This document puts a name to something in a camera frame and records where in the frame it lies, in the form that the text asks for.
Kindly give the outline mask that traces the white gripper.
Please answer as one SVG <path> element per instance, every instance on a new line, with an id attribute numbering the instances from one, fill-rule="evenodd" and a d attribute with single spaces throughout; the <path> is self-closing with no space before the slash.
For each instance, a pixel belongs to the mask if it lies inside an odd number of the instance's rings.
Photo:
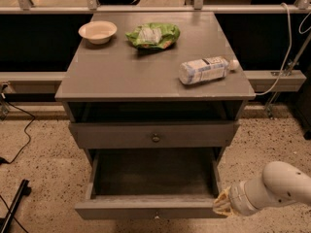
<path id="1" fill-rule="evenodd" d="M 246 181 L 225 188 L 213 202 L 213 212 L 221 216 L 251 216 L 259 210 L 249 201 L 245 191 Z"/>

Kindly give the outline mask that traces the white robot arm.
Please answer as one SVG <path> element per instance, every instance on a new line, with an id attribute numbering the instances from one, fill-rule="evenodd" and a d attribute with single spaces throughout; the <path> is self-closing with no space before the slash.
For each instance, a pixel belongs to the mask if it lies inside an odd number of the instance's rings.
<path id="1" fill-rule="evenodd" d="M 273 161 L 259 177 L 234 183 L 224 189 L 213 203 L 221 216 L 251 216 L 265 208 L 294 203 L 311 205 L 311 178 L 293 165 Z"/>

